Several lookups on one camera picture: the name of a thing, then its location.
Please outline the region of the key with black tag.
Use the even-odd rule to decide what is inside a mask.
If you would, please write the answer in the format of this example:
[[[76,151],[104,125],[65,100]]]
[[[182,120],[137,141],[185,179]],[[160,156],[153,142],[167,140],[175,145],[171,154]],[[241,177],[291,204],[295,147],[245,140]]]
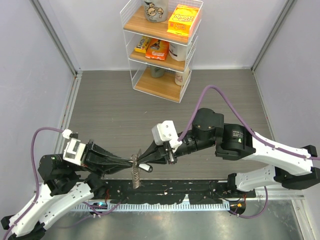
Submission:
[[[151,173],[153,171],[153,167],[147,163],[139,164],[138,167],[147,173]]]

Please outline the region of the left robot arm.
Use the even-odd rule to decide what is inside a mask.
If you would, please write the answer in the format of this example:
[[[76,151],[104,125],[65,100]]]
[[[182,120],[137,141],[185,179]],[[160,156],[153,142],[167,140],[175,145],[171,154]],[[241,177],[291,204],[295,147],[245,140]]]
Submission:
[[[107,195],[104,175],[131,168],[131,159],[116,156],[92,141],[72,138],[63,153],[44,155],[37,177],[43,182],[18,213],[1,220],[7,240],[40,240],[45,232],[77,205]]]

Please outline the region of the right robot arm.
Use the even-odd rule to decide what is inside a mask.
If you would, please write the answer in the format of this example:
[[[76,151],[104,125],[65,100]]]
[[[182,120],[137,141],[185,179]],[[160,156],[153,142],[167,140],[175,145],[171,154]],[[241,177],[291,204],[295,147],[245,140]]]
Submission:
[[[313,165],[316,148],[289,147],[239,124],[224,122],[224,115],[209,108],[197,110],[191,129],[177,133],[174,123],[166,120],[152,128],[153,142],[136,162],[150,172],[150,164],[176,164],[185,155],[215,148],[215,156],[223,160],[250,160],[266,166],[245,173],[231,173],[226,191],[232,197],[259,187],[280,184],[291,190],[305,190],[320,182],[320,170]]]

